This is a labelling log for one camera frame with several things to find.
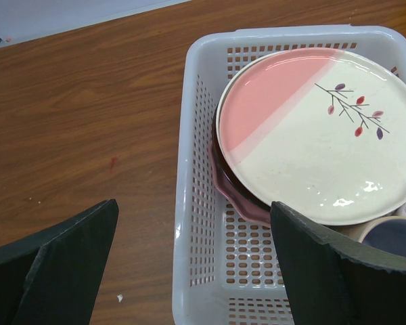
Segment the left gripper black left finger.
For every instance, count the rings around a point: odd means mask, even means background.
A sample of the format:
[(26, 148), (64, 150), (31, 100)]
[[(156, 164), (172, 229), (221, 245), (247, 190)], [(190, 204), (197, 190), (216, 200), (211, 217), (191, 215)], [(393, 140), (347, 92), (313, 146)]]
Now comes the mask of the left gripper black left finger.
[(0, 324), (89, 324), (117, 221), (105, 200), (0, 246)]

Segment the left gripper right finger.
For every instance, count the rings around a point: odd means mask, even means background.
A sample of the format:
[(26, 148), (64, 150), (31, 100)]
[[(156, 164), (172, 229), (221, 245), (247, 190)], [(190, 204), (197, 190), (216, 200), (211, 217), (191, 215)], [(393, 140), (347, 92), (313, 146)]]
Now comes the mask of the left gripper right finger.
[(406, 324), (406, 257), (357, 242), (282, 202), (271, 233), (295, 324)]

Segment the pink purple mug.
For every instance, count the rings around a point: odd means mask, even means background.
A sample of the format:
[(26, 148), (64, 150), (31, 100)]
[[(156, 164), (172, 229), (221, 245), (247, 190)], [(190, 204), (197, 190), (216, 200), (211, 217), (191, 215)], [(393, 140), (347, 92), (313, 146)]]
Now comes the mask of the pink purple mug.
[(362, 244), (406, 257), (406, 202), (391, 216), (334, 229)]

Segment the pink dotted scalloped plate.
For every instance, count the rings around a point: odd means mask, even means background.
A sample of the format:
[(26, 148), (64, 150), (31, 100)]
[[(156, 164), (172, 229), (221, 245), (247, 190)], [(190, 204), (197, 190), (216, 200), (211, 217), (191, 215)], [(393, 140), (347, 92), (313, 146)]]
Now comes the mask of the pink dotted scalloped plate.
[(226, 197), (241, 218), (268, 228), (271, 227), (270, 212), (258, 207), (245, 198), (232, 185), (227, 174), (222, 170), (221, 164), (216, 158), (216, 150), (213, 143), (210, 143), (209, 157), (212, 165), (212, 179), (215, 188)]

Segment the pink cream branch plate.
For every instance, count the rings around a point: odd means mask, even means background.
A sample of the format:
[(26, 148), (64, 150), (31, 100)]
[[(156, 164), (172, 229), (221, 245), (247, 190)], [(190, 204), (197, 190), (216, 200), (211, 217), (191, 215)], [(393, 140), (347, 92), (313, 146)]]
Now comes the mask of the pink cream branch plate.
[(225, 162), (259, 201), (351, 225), (406, 201), (406, 84), (358, 54), (304, 48), (263, 56), (215, 113)]

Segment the red rimmed cream plate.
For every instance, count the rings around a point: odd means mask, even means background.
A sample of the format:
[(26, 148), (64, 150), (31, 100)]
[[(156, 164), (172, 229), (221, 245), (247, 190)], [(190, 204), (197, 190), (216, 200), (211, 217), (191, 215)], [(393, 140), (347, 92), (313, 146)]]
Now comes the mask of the red rimmed cream plate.
[(215, 161), (216, 164), (221, 168), (222, 172), (227, 178), (227, 181), (229, 182), (230, 185), (233, 186), (233, 189), (238, 192), (244, 198), (245, 200), (249, 201), (252, 203), (254, 206), (261, 208), (264, 211), (269, 212), (270, 211), (270, 206), (268, 204), (263, 203), (261, 200), (259, 200), (254, 194), (252, 194), (249, 190), (246, 189), (246, 187), (239, 181), (239, 179), (234, 175), (233, 171), (227, 164), (223, 153), (221, 152), (221, 147), (219, 145), (219, 141), (217, 139), (217, 122), (216, 122), (216, 117), (217, 117), (217, 108), (215, 108), (215, 111), (212, 116), (212, 129), (211, 129), (211, 135), (212, 135), (212, 144), (215, 149)]

